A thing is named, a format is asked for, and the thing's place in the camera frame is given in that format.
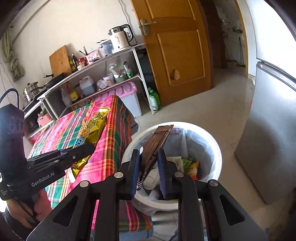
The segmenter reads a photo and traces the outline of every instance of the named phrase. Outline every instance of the pink lid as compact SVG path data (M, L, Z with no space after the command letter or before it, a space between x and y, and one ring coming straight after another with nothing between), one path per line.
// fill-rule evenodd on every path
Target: pink lid
M134 94L137 92L137 87L133 82L128 82L125 85L119 86L119 87L115 87L109 91L106 91L103 94L100 94L98 96L96 96L96 98L94 99L94 101L98 101L101 100L102 98L106 98L108 96L111 95L117 95L119 98L123 98L125 96Z

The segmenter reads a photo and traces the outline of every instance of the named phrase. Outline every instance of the trash can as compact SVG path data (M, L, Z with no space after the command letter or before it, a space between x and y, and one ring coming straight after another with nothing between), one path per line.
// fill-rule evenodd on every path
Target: trash can
M198 177L200 181L218 180L222 168L222 155L215 139L204 129L185 122L166 122L143 131L124 152L122 163L130 161L133 149L140 147L150 138L158 126L174 125L164 145L166 156L182 156L199 161ZM143 188L135 194L134 206L141 212L152 215L158 210L178 209L177 201L157 200L148 196Z

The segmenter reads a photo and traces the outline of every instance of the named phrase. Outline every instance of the stainless steel pot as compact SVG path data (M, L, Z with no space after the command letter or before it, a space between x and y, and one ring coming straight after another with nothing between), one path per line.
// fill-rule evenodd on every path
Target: stainless steel pot
M39 93L39 89L43 89L44 87L38 87L38 82L28 83L27 87L24 89L24 95L28 102L31 102L34 97Z

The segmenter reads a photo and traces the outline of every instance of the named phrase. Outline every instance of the brown wrapper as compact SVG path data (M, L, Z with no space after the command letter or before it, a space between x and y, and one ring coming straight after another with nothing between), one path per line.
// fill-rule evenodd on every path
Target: brown wrapper
M159 126L152 136L143 144L143 152L140 155L140 169L137 182L137 190L142 188L146 176L157 161L157 152L163 148L166 139L174 125Z
M78 139L76 140L73 148L77 146L81 146L85 142L90 142L94 146L97 145L98 141L101 138L101 135L103 133L103 130L107 123L107 115L111 109L106 107L101 107L99 110L99 113L94 115L89 122L85 125L83 130L81 131ZM72 164L72 166L69 168L68 176L70 178L70 181L73 183L78 174L81 172L81 170L84 168L84 166L87 164L89 158L91 155L82 158Z

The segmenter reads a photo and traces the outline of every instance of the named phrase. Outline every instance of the green detergent bottle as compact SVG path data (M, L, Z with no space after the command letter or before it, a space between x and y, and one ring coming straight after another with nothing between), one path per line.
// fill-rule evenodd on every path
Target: green detergent bottle
M160 110L160 100L158 94L154 92L151 88L148 88L148 91L153 110Z

